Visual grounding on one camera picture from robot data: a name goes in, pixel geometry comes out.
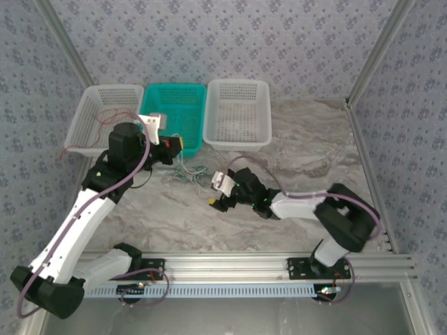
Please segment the teal perforated plastic basket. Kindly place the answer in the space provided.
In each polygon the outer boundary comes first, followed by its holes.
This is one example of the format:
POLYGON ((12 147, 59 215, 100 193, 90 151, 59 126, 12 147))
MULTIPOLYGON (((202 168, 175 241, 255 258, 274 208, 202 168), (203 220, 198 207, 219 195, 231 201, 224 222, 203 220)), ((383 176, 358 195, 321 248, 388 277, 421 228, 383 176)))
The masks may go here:
POLYGON ((193 158, 202 147, 207 89, 201 84, 151 84, 145 90, 141 115, 166 115, 162 136, 182 138, 184 159, 193 158))

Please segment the white perforated plastic basket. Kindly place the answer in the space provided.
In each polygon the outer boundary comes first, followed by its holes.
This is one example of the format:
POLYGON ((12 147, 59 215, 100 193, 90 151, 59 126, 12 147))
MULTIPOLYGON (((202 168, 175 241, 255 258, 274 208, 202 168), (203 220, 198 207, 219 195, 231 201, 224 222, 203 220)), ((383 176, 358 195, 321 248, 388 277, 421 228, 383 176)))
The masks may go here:
POLYGON ((97 157, 108 148, 108 136, 122 122, 135 122, 145 89, 138 84, 101 84, 87 87, 64 143, 63 154, 97 157))
POLYGON ((207 85, 203 141, 217 151, 259 151, 272 140, 270 86, 221 79, 207 85))

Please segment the small circuit board with LED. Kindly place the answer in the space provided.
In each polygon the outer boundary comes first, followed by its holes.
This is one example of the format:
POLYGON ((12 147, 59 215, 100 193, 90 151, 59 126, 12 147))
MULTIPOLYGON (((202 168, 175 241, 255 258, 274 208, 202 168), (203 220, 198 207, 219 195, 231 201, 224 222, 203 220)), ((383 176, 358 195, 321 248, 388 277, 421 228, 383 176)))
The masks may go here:
POLYGON ((337 293, 342 291, 338 285, 318 284, 314 286, 314 289, 318 297, 327 297, 328 299, 334 299, 337 293))
POLYGON ((118 285, 115 292, 117 295, 142 295, 145 291, 145 286, 143 282, 118 285))

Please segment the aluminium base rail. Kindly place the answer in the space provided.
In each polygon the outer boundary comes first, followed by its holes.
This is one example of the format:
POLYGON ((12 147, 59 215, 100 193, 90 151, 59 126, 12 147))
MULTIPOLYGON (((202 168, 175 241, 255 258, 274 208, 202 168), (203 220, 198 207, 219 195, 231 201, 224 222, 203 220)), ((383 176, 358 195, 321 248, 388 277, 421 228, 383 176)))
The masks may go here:
MULTIPOLYGON (((285 283, 286 261, 308 258, 292 252, 146 252, 144 258, 163 258, 173 283, 285 283)), ((356 283, 391 283, 418 278, 409 255, 365 252, 347 256, 356 283)))

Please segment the aluminium side frame rail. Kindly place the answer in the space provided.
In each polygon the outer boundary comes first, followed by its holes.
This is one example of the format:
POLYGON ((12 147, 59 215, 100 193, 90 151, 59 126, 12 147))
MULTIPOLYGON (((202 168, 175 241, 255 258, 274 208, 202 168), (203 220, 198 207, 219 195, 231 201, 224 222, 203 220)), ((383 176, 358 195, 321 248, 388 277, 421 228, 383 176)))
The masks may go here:
POLYGON ((345 105, 346 105, 346 109, 347 109, 349 123, 351 125, 351 130, 353 132, 353 136, 356 141, 356 146, 358 148, 360 159, 362 161, 362 166, 364 169, 364 173, 365 173, 365 177, 367 180, 369 192, 370 192, 370 195, 372 198, 372 202, 381 217, 381 227, 382 227, 382 231, 383 231, 381 233, 381 237, 382 237, 382 239, 384 239, 385 236, 387 236, 388 244, 390 245, 390 247, 389 247, 390 252, 399 253, 400 250, 397 245, 397 240, 396 240, 395 234, 393 232, 393 227, 391 225, 390 218, 387 213, 385 203, 383 201, 383 197, 381 194, 381 190, 379 188, 378 181, 376 180, 376 175, 375 175, 374 169, 372 167, 372 163, 371 163, 371 160, 369 157, 369 152, 367 150, 365 140, 362 136, 362 131, 361 131, 360 124, 358 122, 356 113, 348 102, 345 102, 345 105))

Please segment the aluminium frame post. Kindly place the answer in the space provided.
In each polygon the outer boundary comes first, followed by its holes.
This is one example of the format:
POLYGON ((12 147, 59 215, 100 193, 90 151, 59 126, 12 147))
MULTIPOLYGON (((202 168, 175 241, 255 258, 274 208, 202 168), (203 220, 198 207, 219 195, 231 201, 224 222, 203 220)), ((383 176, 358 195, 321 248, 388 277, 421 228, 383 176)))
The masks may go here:
POLYGON ((33 2, 43 16, 43 19, 83 86, 93 86, 94 80, 87 70, 87 67, 84 65, 79 52, 76 50, 63 22, 60 20, 56 10, 50 3, 50 0, 33 0, 33 2))
POLYGON ((376 42, 367 55, 364 66, 346 97, 346 105, 349 109, 356 106, 415 2, 416 0, 396 0, 376 42))

